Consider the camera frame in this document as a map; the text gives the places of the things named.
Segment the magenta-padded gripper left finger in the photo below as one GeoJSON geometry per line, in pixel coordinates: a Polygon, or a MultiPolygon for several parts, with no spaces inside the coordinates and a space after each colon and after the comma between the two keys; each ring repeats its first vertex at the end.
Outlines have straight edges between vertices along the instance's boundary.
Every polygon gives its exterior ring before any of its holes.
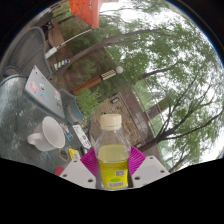
{"type": "Polygon", "coordinates": [[[78,186],[99,189],[100,178],[98,160],[95,151],[91,149],[80,160],[72,160],[60,174],[60,177],[78,186]]]}

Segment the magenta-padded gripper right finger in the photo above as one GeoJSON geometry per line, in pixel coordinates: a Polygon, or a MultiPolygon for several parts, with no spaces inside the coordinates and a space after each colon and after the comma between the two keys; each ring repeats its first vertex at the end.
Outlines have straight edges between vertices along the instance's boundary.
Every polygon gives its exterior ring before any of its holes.
{"type": "Polygon", "coordinates": [[[140,188],[169,174],[155,156],[146,156],[132,147],[129,158],[129,173],[134,188],[140,188]]]}

